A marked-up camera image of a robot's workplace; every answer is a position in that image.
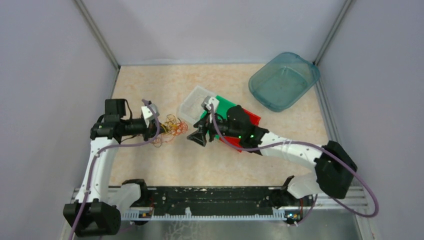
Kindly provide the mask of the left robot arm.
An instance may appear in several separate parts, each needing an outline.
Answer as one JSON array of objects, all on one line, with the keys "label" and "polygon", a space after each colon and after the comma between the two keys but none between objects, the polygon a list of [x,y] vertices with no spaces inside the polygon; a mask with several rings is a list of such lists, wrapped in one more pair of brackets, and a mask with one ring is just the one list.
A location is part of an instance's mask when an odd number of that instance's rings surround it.
[{"label": "left robot arm", "polygon": [[133,204],[144,207],[150,193],[143,179],[130,179],[109,196],[112,166],[119,148],[142,147],[163,133],[159,111],[149,100],[142,100],[139,118],[124,98],[106,99],[104,114],[90,130],[90,155],[84,178],[72,203],[63,207],[63,216],[71,227],[68,239],[102,237],[119,232],[122,214]]}]

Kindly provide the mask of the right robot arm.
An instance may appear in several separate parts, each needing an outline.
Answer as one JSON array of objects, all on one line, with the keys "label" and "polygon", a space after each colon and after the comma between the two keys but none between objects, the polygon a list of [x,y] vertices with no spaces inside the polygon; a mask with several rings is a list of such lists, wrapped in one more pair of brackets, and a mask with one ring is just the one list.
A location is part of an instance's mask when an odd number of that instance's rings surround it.
[{"label": "right robot arm", "polygon": [[265,157],[277,157],[310,169],[310,173],[294,176],[286,183],[281,199],[287,206],[295,206],[301,198],[325,193],[334,199],[344,199],[354,178],[357,166],[345,149],[336,141],[325,145],[293,141],[253,124],[240,105],[229,108],[226,117],[206,113],[187,139],[200,146],[215,136],[239,140],[233,148]]}]

